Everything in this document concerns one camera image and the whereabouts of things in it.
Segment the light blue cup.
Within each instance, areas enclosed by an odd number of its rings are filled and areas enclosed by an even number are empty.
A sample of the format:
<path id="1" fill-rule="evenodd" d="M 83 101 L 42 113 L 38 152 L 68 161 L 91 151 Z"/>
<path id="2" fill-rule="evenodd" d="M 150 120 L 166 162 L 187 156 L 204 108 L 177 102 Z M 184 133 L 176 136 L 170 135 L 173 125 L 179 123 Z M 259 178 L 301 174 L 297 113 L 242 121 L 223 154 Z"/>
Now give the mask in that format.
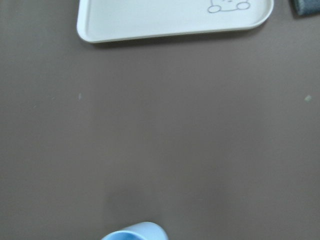
<path id="1" fill-rule="evenodd" d="M 156 223 L 145 221 L 111 232 L 102 240 L 168 240 L 165 230 Z"/>

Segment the cream rabbit tray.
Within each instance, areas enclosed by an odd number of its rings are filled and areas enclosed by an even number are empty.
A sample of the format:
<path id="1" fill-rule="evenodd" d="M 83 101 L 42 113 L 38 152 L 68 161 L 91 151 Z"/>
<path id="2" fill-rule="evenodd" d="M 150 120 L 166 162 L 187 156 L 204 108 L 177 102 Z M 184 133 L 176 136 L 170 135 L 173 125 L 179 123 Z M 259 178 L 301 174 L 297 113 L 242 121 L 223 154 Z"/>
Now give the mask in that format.
<path id="1" fill-rule="evenodd" d="M 263 24 L 273 0 L 81 0 L 76 29 L 88 43 L 243 31 Z"/>

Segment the dark grey cloth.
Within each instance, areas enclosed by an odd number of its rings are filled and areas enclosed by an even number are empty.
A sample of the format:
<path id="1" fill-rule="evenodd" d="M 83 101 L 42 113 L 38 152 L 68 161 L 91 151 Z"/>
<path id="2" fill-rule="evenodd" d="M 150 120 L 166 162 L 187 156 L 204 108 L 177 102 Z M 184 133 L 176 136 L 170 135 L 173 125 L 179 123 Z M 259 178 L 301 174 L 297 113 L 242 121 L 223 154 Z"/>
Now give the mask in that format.
<path id="1" fill-rule="evenodd" d="M 320 0 L 292 0 L 292 3 L 299 16 L 320 13 Z"/>

